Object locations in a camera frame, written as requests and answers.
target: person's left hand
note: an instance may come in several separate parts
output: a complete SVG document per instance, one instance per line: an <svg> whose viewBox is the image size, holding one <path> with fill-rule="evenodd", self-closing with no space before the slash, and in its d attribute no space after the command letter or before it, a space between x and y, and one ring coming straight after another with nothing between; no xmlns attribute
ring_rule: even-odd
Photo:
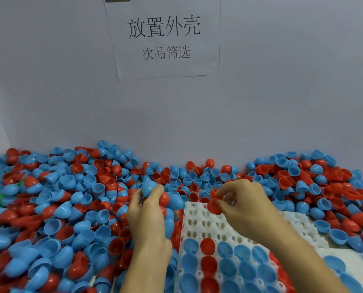
<svg viewBox="0 0 363 293"><path fill-rule="evenodd" d="M134 193L127 212L127 220L134 240L134 256L150 257L151 261L166 269L172 257L172 243L165 238L164 216L159 199L164 192L162 185L153 189L141 206L142 190Z"/></svg>

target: egg tray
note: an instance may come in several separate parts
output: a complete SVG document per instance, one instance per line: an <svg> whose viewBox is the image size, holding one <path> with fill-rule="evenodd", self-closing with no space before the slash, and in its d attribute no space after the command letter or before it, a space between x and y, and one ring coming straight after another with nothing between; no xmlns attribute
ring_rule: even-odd
<svg viewBox="0 0 363 293"><path fill-rule="evenodd" d="M289 224L299 233L299 235L308 241L317 253L323 257L329 253L328 242L318 234L317 228L310 223L309 218L300 213L294 212L281 212L284 219L289 222ZM204 238L211 238L215 243L215 252L212 255L217 263L222 260L222 257L218 254L218 243L221 241L225 241L231 245L234 249L235 246L242 244L247 246L249 250L252 251L254 246L260 246L267 255L269 254L269 250L264 246L247 239L246 237L241 236L237 231L235 231L226 221L226 218L223 214L214 215L207 210L206 203L194 203L194 202L186 202L184 209L184 218L183 218L183 228L181 232L181 244L179 250L179 259L178 266L176 269L176 278L174 284L174 292L175 293L184 293L181 288L180 281L184 275L184 269L182 267L182 258L186 254L184 250L184 242L186 239L191 238L199 243L199 250L196 252L196 256L198 258L198 266L195 271L195 277L198 280L198 292L201 292L200 282L204 278L203 272L200 270L200 260L205 256L200 249L200 243ZM231 260L235 263L237 267L237 274L233 277L233 281L238 285L240 292L243 291L243 287L245 286L245 282L240 275L239 271L239 263L240 260L238 257L233 255ZM257 268L259 263L251 256L249 262ZM268 259L267 265L269 265L275 272L278 270L278 266L275 262ZM214 278L218 282L220 288L222 287L225 279L224 276L217 270L217 273L214 275ZM261 279L256 277L252 281L262 292L264 292L265 284ZM286 286L276 280L274 283L269 284L276 288L281 293L286 292Z"/></svg>

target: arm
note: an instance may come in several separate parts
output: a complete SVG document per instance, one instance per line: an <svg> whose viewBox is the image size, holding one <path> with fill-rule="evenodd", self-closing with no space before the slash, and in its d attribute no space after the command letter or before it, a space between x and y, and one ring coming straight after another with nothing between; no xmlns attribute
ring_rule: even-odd
<svg viewBox="0 0 363 293"><path fill-rule="evenodd" d="M159 198L164 191L157 186L143 206L142 191L134 193L127 212L134 239L134 254L120 293L163 293L172 243L165 238L164 216Z"/></svg>
<svg viewBox="0 0 363 293"><path fill-rule="evenodd" d="M314 248L283 219L259 183L246 179L229 182L217 196L224 197L216 203L228 223L242 236L270 249L297 292L349 293Z"/></svg>

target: white paper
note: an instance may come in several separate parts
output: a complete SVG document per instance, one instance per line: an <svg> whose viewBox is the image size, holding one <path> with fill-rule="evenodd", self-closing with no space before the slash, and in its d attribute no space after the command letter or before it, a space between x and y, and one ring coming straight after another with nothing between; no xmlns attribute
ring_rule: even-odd
<svg viewBox="0 0 363 293"><path fill-rule="evenodd" d="M106 3L118 78L218 74L220 4L221 0Z"/></svg>

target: forearm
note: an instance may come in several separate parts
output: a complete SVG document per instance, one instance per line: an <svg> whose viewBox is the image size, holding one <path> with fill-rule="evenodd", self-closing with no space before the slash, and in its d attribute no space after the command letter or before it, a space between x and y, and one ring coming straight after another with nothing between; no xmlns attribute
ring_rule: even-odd
<svg viewBox="0 0 363 293"><path fill-rule="evenodd" d="M287 232L270 249L297 292L349 293L307 241L293 230Z"/></svg>
<svg viewBox="0 0 363 293"><path fill-rule="evenodd" d="M120 293L163 293L167 266L153 261L149 253L133 255Z"/></svg>

